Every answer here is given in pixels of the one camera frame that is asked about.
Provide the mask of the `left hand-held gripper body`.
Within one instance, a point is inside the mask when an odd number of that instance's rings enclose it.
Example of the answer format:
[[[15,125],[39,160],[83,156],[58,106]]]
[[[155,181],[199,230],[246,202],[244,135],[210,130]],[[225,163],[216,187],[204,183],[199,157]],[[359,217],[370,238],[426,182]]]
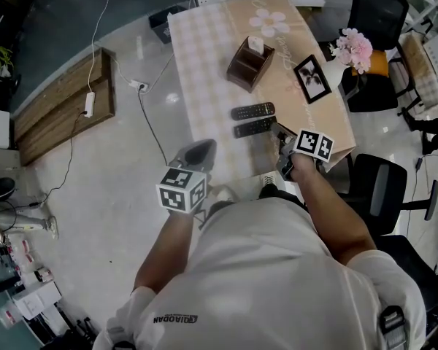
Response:
[[[194,166],[175,166],[171,161],[156,185],[159,205],[183,214],[194,214],[209,192],[211,172],[197,171]]]

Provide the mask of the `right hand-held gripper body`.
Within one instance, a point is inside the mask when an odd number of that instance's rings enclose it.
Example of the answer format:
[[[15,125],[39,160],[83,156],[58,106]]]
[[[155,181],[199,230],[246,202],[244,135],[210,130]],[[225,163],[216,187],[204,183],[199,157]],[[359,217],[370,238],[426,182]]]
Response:
[[[334,141],[327,135],[305,129],[301,129],[296,135],[297,137],[286,145],[279,143],[277,171],[284,181],[291,181],[291,157],[295,154],[306,155],[320,163],[328,163],[331,158]]]

